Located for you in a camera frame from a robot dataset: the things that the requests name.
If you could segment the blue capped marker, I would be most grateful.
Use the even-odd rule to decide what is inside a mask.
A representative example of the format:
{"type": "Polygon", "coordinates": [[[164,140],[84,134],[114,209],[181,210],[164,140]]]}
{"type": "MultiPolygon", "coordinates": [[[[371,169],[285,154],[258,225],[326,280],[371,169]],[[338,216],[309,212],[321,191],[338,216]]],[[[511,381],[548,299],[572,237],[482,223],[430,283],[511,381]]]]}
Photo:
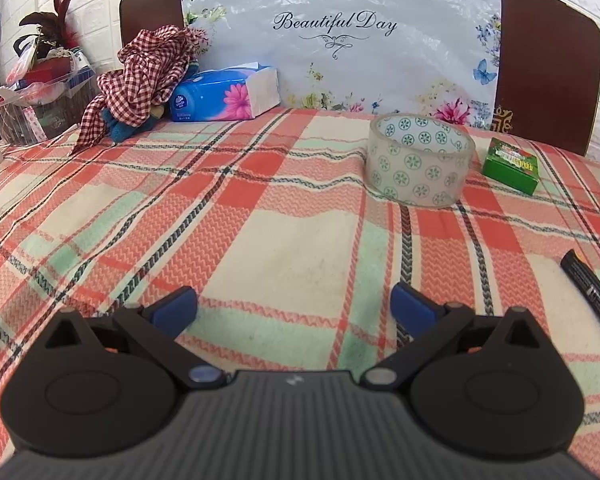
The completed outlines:
{"type": "Polygon", "coordinates": [[[600,279],[573,249],[562,257],[560,267],[600,321],[600,279]]]}

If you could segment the green box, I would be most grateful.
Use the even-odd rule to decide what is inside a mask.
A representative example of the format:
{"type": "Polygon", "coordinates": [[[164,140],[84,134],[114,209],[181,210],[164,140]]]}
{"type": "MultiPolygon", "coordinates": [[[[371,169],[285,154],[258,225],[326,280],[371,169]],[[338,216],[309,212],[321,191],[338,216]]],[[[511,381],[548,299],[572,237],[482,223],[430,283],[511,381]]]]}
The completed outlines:
{"type": "Polygon", "coordinates": [[[492,138],[482,165],[485,177],[531,196],[538,186],[538,160],[521,148],[492,138]]]}

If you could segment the clear patterned packing tape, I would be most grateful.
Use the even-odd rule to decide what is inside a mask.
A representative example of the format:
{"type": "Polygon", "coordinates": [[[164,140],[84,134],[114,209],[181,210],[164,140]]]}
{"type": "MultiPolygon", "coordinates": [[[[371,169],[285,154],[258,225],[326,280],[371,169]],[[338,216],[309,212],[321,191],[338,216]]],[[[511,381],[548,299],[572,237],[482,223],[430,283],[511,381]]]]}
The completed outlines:
{"type": "Polygon", "coordinates": [[[390,200],[445,208],[460,198],[475,150],[466,132],[442,120],[377,116],[370,122],[365,177],[390,200]]]}

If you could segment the blue plush toy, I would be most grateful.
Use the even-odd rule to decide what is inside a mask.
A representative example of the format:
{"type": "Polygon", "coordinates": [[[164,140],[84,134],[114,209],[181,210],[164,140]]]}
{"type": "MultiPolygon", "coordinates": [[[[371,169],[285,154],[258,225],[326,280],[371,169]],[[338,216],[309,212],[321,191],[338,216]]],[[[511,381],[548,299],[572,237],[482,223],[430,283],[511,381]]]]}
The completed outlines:
{"type": "Polygon", "coordinates": [[[129,139],[131,136],[134,136],[134,134],[151,130],[158,124],[158,121],[161,118],[161,115],[155,116],[150,114],[140,126],[134,127],[114,118],[114,115],[111,114],[108,108],[104,108],[100,113],[100,116],[102,116],[102,120],[106,125],[106,131],[108,132],[110,139],[117,144],[129,139]]]}

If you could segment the clear bin with clutter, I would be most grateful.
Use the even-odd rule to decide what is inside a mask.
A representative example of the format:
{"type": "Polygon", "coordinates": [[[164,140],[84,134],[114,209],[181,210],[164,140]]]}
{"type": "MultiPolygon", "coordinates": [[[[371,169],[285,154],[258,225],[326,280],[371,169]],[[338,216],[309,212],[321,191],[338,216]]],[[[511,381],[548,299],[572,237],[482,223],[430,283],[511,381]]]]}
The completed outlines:
{"type": "Polygon", "coordinates": [[[0,138],[13,146],[52,140],[81,121],[97,94],[96,74],[79,48],[33,67],[0,87],[0,138]]]}

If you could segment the blue tissue pack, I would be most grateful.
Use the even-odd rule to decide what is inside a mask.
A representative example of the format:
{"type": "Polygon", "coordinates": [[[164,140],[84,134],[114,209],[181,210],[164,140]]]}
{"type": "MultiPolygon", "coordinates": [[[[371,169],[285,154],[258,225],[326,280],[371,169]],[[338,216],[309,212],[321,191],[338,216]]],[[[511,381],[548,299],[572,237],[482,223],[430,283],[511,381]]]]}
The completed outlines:
{"type": "Polygon", "coordinates": [[[278,71],[248,63],[218,70],[189,70],[170,97],[174,122],[250,120],[282,102],[278,71]]]}

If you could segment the red checkered cloth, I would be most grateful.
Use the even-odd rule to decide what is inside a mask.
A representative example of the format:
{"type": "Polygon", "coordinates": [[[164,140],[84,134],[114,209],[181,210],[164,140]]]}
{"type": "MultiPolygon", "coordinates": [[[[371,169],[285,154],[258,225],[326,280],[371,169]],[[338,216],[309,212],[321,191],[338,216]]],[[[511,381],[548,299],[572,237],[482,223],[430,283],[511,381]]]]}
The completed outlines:
{"type": "Polygon", "coordinates": [[[208,47],[208,37],[199,28],[166,25],[141,30],[119,51],[120,70],[97,77],[98,93],[85,107],[73,153],[109,136],[100,116],[104,108],[120,122],[134,127],[150,114],[162,117],[164,106],[189,65],[196,63],[208,47]]]}

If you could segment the red feather decoration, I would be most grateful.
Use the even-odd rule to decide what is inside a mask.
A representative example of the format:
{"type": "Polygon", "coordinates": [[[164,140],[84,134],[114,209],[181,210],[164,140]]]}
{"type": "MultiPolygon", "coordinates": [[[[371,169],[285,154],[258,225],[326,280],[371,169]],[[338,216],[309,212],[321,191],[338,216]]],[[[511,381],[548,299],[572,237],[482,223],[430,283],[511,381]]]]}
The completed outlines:
{"type": "Polygon", "coordinates": [[[22,55],[24,42],[33,36],[38,38],[38,46],[42,48],[38,58],[45,58],[50,50],[56,48],[71,50],[79,47],[78,35],[67,23],[70,2],[71,0],[54,0],[53,12],[36,11],[22,18],[19,25],[35,26],[36,33],[22,35],[14,41],[12,47],[16,55],[22,55]]]}

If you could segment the floral plastic bag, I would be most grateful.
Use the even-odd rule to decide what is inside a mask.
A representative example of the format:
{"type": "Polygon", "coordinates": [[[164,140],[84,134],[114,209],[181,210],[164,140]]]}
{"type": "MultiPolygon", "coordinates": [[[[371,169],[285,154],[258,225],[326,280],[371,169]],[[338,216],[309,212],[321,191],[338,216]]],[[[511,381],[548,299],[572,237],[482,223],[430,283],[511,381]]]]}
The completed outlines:
{"type": "Polygon", "coordinates": [[[489,128],[502,0],[181,0],[203,68],[275,68],[284,104],[489,128]]]}

